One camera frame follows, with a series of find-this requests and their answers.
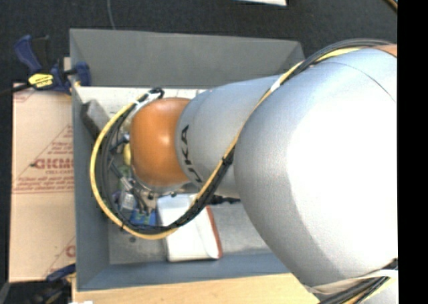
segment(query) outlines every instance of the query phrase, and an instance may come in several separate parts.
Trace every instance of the clamp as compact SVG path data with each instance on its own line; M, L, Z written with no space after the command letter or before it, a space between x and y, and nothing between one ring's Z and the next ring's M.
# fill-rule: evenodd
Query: clamp
M21 63L29 68L28 84L36 90L52 90L71 94L69 75L77 74L81 86L90 86L91 74L88 64L79 61L70 70L63 70L60 63L53 66L47 61L47 43L49 37L32 39L30 35L23 36L13 49Z

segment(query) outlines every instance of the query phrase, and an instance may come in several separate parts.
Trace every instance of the cardboard box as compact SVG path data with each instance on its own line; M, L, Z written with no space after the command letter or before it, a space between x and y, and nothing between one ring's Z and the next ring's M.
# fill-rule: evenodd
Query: cardboard box
M13 96L9 281L39 281L76 260L71 97Z

